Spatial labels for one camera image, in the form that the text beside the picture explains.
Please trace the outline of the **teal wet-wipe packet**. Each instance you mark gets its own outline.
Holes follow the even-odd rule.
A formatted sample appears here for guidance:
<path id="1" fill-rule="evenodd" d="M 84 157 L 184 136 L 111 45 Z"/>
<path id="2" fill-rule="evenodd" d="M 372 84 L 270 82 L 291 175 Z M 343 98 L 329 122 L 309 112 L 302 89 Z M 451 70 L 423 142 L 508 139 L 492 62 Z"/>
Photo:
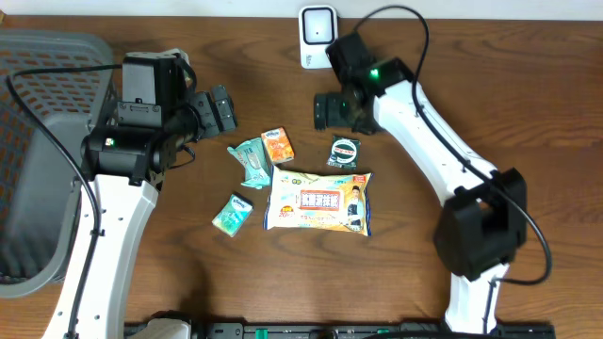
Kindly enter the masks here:
<path id="1" fill-rule="evenodd" d="M 227 151 L 245 170 L 243 186 L 262 189 L 271 185 L 270 168 L 260 137 L 246 140 L 236 147 L 229 146 Z"/>

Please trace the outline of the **green Kleenex tissue packet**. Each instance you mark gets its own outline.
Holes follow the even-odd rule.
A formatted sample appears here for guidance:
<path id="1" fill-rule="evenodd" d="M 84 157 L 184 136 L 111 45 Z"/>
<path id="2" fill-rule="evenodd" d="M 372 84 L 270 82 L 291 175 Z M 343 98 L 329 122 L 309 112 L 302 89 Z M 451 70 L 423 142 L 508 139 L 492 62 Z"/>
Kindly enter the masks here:
<path id="1" fill-rule="evenodd" d="M 234 237 L 253 211 L 253 205 L 243 197 L 232 194 L 229 201 L 213 218 L 214 227 Z"/>

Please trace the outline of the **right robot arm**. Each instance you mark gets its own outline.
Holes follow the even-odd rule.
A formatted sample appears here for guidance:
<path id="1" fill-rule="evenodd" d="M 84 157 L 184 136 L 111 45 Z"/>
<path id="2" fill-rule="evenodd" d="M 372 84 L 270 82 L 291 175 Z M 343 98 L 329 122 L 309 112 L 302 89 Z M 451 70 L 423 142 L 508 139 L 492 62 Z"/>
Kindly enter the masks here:
<path id="1" fill-rule="evenodd" d="M 316 128 L 385 131 L 410 155 L 442 205 L 433 244 L 451 273 L 445 323 L 454 332 L 494 333 L 499 287 L 526 242 L 522 175 L 474 153 L 433 108 L 417 74 L 397 57 L 377 60 L 359 33 L 325 54 L 342 90 L 317 97 Z"/>

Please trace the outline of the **large yellow snack bag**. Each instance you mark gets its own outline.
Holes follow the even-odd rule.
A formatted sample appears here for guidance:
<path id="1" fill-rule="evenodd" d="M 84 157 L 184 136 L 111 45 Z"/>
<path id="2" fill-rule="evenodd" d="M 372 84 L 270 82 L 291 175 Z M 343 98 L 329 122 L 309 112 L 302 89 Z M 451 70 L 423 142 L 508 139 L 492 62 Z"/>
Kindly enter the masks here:
<path id="1" fill-rule="evenodd" d="M 275 167 L 263 226 L 370 236 L 371 178 L 370 173 L 318 175 Z"/>

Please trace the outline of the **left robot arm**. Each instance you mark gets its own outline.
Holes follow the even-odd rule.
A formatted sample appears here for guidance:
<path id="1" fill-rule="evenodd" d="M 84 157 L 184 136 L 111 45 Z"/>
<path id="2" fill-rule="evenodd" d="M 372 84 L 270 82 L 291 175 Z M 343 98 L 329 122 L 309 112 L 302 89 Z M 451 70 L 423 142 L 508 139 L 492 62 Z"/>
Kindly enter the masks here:
<path id="1" fill-rule="evenodd" d="M 223 86 L 196 90 L 180 49 L 123 59 L 122 98 L 84 137 L 83 195 L 46 338 L 122 338 L 140 240 L 169 170 L 191 144 L 236 128 Z"/>

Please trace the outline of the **orange tissue packet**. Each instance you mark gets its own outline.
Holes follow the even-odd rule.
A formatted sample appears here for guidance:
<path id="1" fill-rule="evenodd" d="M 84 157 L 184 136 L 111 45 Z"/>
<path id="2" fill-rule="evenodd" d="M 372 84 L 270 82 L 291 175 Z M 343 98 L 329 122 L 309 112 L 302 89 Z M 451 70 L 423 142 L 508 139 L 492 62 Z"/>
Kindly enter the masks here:
<path id="1" fill-rule="evenodd" d="M 263 144 L 272 164 L 280 164 L 294 159 L 294 150 L 283 127 L 261 134 Z"/>

